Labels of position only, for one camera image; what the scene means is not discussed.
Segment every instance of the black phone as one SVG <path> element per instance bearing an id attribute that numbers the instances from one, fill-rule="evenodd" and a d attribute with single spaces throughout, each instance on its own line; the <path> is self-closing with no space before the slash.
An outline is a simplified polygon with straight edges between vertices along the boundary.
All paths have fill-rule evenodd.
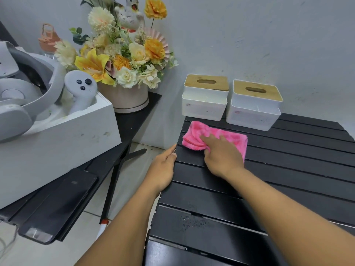
<path id="1" fill-rule="evenodd" d="M 88 195 L 98 176 L 79 169 L 68 176 L 20 227 L 18 234 L 42 244 L 50 244 Z"/>

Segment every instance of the forearm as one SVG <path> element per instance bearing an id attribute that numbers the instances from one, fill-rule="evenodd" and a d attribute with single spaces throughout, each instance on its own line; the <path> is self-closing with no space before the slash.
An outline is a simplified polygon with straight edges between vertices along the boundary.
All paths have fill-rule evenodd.
<path id="1" fill-rule="evenodd" d="M 355 237 L 290 199 L 245 169 L 227 181 L 255 211 L 292 266 L 352 265 Z"/>
<path id="2" fill-rule="evenodd" d="M 76 266 L 142 264 L 148 220 L 157 192 L 145 182 Z"/>

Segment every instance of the orange carnation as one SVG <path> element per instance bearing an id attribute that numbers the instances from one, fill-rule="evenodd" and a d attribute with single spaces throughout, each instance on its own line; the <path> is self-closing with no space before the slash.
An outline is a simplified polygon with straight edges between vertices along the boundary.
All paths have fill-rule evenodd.
<path id="1" fill-rule="evenodd" d="M 116 55 L 112 63 L 113 66 L 117 69 L 117 71 L 120 71 L 122 67 L 127 67 L 128 69 L 131 69 L 130 61 L 127 58 L 122 57 L 121 55 Z"/>
<path id="2" fill-rule="evenodd" d="M 157 63 L 165 58 L 164 46 L 162 42 L 157 39 L 148 38 L 144 44 L 144 48 L 146 49 L 146 55 L 153 63 Z"/>
<path id="3" fill-rule="evenodd" d="M 148 18 L 163 19 L 166 18 L 168 12 L 162 0 L 146 0 L 144 13 Z"/>

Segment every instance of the red collar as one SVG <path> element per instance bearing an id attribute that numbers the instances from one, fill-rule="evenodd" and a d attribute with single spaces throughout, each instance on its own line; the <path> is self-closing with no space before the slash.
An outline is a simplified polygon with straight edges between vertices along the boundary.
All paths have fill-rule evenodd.
<path id="1" fill-rule="evenodd" d="M 125 27 L 121 27 L 121 29 L 127 30 L 129 33 L 135 33 L 136 32 L 136 30 L 127 29 Z"/>

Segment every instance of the tissue box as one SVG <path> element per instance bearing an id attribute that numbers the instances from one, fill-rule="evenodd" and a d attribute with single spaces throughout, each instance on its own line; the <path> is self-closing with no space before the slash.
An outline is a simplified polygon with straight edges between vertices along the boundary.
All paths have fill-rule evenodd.
<path id="1" fill-rule="evenodd" d="M 182 94 L 182 114 L 187 117 L 221 120 L 229 92 L 225 76 L 187 75 Z"/>
<path id="2" fill-rule="evenodd" d="M 72 97 L 52 105 L 14 141 L 0 144 L 0 209 L 121 143 L 112 104 L 100 93 L 85 110 L 68 116 Z"/>
<path id="3" fill-rule="evenodd" d="M 276 86 L 234 80 L 228 102 L 228 123 L 268 131 L 281 115 L 283 99 Z"/>

